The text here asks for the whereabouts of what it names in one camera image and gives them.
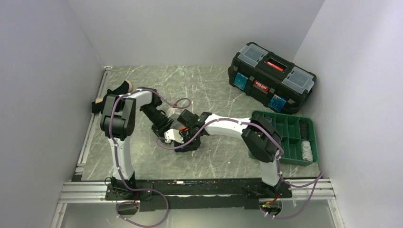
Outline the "dark navy orange clothes pile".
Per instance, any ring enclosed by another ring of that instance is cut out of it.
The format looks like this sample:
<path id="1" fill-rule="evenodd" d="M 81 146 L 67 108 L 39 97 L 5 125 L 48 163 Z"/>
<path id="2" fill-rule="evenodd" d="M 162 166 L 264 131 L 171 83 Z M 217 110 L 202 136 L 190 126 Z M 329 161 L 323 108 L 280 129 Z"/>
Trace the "dark navy orange clothes pile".
<path id="1" fill-rule="evenodd" d="M 192 152 L 192 151 L 196 151 L 199 149 L 201 143 L 199 141 L 193 141 L 192 143 L 179 148 L 179 149 L 175 149 L 175 152 Z"/>

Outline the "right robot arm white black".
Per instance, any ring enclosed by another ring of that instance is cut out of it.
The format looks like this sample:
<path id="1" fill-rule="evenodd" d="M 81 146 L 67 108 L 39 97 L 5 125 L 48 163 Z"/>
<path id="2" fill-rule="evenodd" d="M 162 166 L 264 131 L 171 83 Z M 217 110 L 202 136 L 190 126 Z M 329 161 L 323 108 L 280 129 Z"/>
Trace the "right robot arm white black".
<path id="1" fill-rule="evenodd" d="M 201 146 L 202 136 L 220 135 L 243 140 L 251 158 L 261 166 L 262 192 L 274 197 L 280 191 L 279 159 L 284 151 L 282 134 L 261 114 L 251 118 L 229 118 L 210 112 L 196 115 L 184 110 L 177 118 L 184 129 L 178 131 L 175 152 L 195 151 Z"/>

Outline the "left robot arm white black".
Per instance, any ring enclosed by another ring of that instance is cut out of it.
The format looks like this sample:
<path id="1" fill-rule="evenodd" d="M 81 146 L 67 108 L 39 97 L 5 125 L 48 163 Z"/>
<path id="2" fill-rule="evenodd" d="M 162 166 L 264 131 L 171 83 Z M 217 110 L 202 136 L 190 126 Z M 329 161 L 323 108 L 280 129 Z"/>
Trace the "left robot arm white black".
<path id="1" fill-rule="evenodd" d="M 172 126 L 173 120 L 157 108 L 166 99 L 155 89 L 140 87 L 124 95 L 108 95 L 105 102 L 100 127 L 110 143 L 113 156 L 111 187 L 122 198 L 129 200 L 137 191 L 130 154 L 136 111 L 140 110 L 148 117 L 152 122 L 151 130 L 157 137 L 163 137 L 164 132 Z"/>

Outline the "navy striped underwear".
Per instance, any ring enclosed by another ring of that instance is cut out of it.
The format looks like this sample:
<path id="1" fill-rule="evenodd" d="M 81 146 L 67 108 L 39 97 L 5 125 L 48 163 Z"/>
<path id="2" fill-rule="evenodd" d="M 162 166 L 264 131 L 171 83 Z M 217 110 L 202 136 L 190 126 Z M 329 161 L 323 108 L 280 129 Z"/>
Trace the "navy striped underwear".
<path id="1" fill-rule="evenodd" d="M 266 120 L 266 121 L 268 121 L 271 125 L 273 125 L 274 124 L 274 120 L 273 120 L 273 118 L 271 118 L 271 117 L 264 117 L 264 119 Z"/>

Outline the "green compartment tray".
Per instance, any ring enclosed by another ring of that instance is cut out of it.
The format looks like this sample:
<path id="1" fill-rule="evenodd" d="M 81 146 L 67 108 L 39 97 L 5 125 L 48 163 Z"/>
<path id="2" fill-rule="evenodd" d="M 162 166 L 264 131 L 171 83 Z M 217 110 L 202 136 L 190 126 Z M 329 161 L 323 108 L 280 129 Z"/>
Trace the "green compartment tray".
<path id="1" fill-rule="evenodd" d="M 309 166 L 319 161 L 316 133 L 313 121 L 307 117 L 299 117 L 295 115 L 280 114 L 266 111 L 253 111 L 252 115 L 260 114 L 263 117 L 271 117 L 274 120 L 273 126 L 282 134 L 281 146 L 284 150 L 280 158 L 280 162 L 297 166 Z M 302 148 L 299 121 L 304 120 L 309 124 L 309 142 L 313 151 L 313 162 L 304 161 L 302 159 Z"/>

